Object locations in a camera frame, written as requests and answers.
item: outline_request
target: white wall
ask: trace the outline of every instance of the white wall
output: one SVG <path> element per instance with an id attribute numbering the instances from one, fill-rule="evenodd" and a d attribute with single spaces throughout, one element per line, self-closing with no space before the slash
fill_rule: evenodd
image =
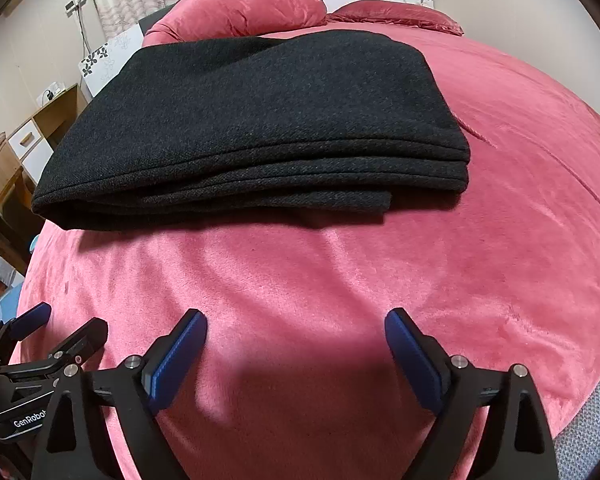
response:
<path id="1" fill-rule="evenodd" d="M 434 0 L 466 35 L 544 71 L 600 114 L 600 30 L 578 0 Z"/>
<path id="2" fill-rule="evenodd" d="M 11 133 L 38 108 L 36 97 L 53 81 L 80 82 L 82 38 L 69 0 L 23 0 L 0 17 L 0 132 Z M 82 7 L 92 49 L 105 42 L 91 0 Z"/>

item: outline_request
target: wall socket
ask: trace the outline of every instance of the wall socket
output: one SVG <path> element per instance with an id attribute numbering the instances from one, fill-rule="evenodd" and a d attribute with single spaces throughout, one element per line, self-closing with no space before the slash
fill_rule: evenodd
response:
<path id="1" fill-rule="evenodd" d="M 83 6 L 87 0 L 69 0 L 64 6 L 64 10 L 67 16 L 71 16 L 74 11 L 78 10 L 79 7 Z"/>

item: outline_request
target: dark wool fabric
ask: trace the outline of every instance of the dark wool fabric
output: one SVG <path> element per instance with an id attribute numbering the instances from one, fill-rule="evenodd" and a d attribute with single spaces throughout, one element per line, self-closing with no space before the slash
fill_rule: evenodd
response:
<path id="1" fill-rule="evenodd" d="M 381 34 L 165 44 L 78 117 L 33 211 L 92 230 L 255 206 L 382 213 L 390 186 L 464 191 L 468 161 L 424 56 Z"/>

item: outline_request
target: pink pillowcase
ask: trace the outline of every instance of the pink pillowcase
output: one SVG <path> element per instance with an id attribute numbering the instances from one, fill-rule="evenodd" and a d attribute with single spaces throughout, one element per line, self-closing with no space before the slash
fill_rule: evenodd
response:
<path id="1" fill-rule="evenodd" d="M 429 7 L 413 4 L 388 2 L 385 0 L 360 0 L 340 7 L 328 14 L 330 22 L 349 23 L 391 23 L 410 27 L 428 28 L 462 36 L 464 31 L 459 23 L 446 14 Z"/>
<path id="2" fill-rule="evenodd" d="M 180 0 L 142 46 L 317 27 L 326 25 L 326 14 L 322 0 Z"/>

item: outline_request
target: blue object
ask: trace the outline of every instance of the blue object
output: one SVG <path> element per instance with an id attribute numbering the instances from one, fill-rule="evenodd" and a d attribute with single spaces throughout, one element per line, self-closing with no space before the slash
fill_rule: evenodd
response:
<path id="1" fill-rule="evenodd" d="M 8 320 L 16 317 L 21 290 L 22 282 L 7 290 L 0 297 L 0 321 L 6 323 Z"/>
<path id="2" fill-rule="evenodd" d="M 148 395 L 152 413 L 171 405 L 205 341 L 206 317 L 196 312 L 150 378 Z"/>
<path id="3" fill-rule="evenodd" d="M 13 321 L 9 336 L 14 341 L 22 341 L 41 326 L 45 326 L 50 317 L 51 306 L 48 303 L 39 303 Z"/>
<path id="4" fill-rule="evenodd" d="M 39 236 L 40 236 L 40 235 L 35 235 L 35 236 L 33 237 L 33 240 L 31 241 L 31 245 L 29 246 L 29 252 L 30 252 L 30 253 L 33 253 L 33 249 L 35 249 L 35 248 L 36 248 L 36 244 L 38 243 L 38 237 L 39 237 Z"/>
<path id="5" fill-rule="evenodd" d="M 442 380 L 426 352 L 392 310 L 384 318 L 384 333 L 394 358 L 423 408 L 439 414 L 444 406 Z"/>

